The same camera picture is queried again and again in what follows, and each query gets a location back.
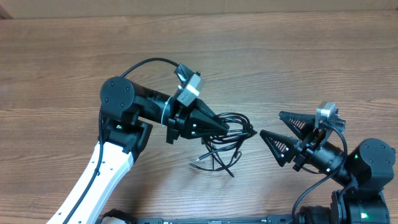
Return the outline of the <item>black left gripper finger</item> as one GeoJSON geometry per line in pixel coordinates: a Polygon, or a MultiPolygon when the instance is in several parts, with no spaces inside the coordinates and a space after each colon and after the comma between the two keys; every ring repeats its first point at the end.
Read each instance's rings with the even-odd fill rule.
{"type": "Polygon", "coordinates": [[[201,120],[216,119],[215,113],[210,109],[210,107],[201,99],[196,99],[195,101],[195,117],[201,120]]]}
{"type": "Polygon", "coordinates": [[[224,135],[228,132],[229,126],[221,121],[220,118],[201,120],[195,117],[195,112],[196,109],[192,111],[189,122],[193,124],[194,130],[199,135],[199,138],[224,135]]]}

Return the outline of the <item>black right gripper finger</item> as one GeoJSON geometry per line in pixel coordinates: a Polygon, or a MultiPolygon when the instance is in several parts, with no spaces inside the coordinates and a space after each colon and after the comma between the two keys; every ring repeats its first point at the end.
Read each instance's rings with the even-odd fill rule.
{"type": "Polygon", "coordinates": [[[304,140],[315,128],[315,115],[287,111],[279,113],[279,119],[300,139],[304,140]]]}
{"type": "Polygon", "coordinates": [[[290,163],[300,152],[299,146],[302,140],[266,130],[260,132],[260,137],[267,144],[281,167],[286,163],[290,163]]]}

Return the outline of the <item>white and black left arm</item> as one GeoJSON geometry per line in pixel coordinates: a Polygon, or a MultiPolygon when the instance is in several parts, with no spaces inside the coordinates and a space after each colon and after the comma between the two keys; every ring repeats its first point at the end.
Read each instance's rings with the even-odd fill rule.
{"type": "Polygon", "coordinates": [[[188,89],[189,106],[176,97],[127,78],[112,77],[101,87],[99,135],[91,159],[49,223],[95,223],[124,175],[145,149],[152,124],[167,128],[166,141],[225,135],[229,126],[188,89]]]}

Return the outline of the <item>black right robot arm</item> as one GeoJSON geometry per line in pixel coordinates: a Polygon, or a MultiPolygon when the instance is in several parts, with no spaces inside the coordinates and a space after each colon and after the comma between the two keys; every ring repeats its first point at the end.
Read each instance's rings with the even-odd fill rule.
{"type": "Polygon", "coordinates": [[[278,165],[293,162],[296,171],[311,165],[324,176],[297,199],[287,223],[390,223],[382,191],[394,178],[394,148],[380,139],[368,138],[349,152],[343,136],[346,122],[340,119],[338,110],[315,115],[281,111],[279,119],[294,137],[260,132],[278,165]],[[342,186],[333,191],[329,207],[299,205],[329,179],[342,186]]]}

